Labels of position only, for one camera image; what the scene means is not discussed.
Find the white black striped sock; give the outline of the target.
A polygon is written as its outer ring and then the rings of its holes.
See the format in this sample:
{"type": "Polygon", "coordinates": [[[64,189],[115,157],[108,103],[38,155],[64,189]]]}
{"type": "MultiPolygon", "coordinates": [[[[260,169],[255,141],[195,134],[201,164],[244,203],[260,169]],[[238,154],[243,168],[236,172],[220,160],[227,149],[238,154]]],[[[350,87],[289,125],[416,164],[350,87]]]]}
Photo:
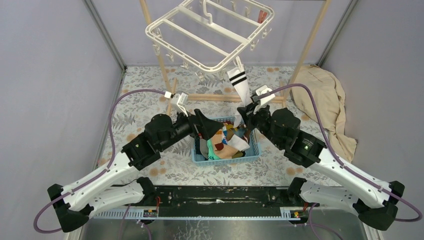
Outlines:
{"type": "Polygon", "coordinates": [[[234,67],[227,72],[231,85],[239,95],[244,107],[252,103],[247,74],[244,70],[234,67]]]}

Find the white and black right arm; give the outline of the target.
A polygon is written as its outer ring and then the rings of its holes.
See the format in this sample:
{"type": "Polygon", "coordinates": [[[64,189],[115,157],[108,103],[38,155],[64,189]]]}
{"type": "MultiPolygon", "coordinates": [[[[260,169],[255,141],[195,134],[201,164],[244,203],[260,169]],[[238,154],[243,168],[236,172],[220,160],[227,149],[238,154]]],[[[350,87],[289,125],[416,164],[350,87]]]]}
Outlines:
{"type": "Polygon", "coordinates": [[[405,190],[402,183],[379,180],[342,158],[336,159],[322,140],[300,129],[301,120],[287,108],[270,112],[269,106],[255,110],[256,106],[251,103],[237,108],[248,129],[257,129],[290,162],[341,185],[328,187],[295,177],[286,193],[291,205],[317,203],[338,208],[380,231],[392,225],[398,212],[398,198],[405,190]]]}

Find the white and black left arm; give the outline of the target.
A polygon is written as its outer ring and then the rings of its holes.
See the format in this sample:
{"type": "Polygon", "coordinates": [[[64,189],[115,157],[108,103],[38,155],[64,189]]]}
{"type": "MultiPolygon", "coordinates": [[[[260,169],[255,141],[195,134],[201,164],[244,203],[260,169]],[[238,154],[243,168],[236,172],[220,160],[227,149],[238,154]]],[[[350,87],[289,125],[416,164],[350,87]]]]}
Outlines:
{"type": "Polygon", "coordinates": [[[161,158],[167,148],[190,136],[209,140],[223,128],[223,123],[207,118],[199,109],[194,114],[179,113],[176,120],[157,114],[144,131],[122,147],[114,158],[83,178],[67,184],[53,184],[47,189],[64,233],[72,232],[100,212],[115,207],[141,203],[152,204],[156,190],[147,177],[110,189],[115,181],[138,173],[161,158]]]}

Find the maroon olive striped sock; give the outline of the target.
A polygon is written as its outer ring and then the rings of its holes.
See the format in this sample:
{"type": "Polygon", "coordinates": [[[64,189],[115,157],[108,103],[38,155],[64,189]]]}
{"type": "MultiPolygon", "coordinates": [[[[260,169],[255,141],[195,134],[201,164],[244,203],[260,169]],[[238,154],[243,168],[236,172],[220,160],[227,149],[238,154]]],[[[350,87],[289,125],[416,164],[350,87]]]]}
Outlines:
{"type": "Polygon", "coordinates": [[[226,137],[222,130],[218,130],[210,139],[213,154],[219,159],[235,159],[244,156],[244,152],[226,144],[226,137]]]}

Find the white ankle sock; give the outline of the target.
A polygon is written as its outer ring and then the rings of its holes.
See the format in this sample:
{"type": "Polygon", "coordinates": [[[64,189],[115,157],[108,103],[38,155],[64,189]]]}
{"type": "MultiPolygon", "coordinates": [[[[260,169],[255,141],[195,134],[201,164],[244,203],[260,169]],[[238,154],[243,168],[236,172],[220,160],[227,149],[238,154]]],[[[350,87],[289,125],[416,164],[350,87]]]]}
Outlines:
{"type": "Polygon", "coordinates": [[[237,135],[233,135],[232,138],[227,141],[227,144],[240,152],[250,148],[250,145],[245,141],[245,139],[237,135]]]}

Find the teal patterned sock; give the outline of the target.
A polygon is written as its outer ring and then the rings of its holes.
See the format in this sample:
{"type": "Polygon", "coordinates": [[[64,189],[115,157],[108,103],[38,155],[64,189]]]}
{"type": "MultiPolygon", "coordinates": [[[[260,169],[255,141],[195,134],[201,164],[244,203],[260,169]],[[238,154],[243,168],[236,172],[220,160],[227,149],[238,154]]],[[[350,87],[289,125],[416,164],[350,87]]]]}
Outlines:
{"type": "Polygon", "coordinates": [[[220,150],[216,148],[216,146],[212,143],[212,141],[209,139],[207,140],[207,148],[208,148],[208,160],[220,160],[221,157],[219,156],[220,150]]]}

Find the white plastic clip hanger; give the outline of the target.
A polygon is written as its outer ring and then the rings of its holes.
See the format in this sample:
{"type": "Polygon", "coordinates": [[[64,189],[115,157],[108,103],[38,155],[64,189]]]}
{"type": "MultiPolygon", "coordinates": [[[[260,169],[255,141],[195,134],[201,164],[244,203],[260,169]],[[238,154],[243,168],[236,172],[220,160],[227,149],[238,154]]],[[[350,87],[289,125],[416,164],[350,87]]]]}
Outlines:
{"type": "Polygon", "coordinates": [[[194,72],[223,76],[229,67],[243,67],[241,56],[255,50],[271,32],[275,11],[256,0],[184,0],[145,28],[156,55],[194,72]],[[265,21],[257,22],[260,10],[265,21]]]}

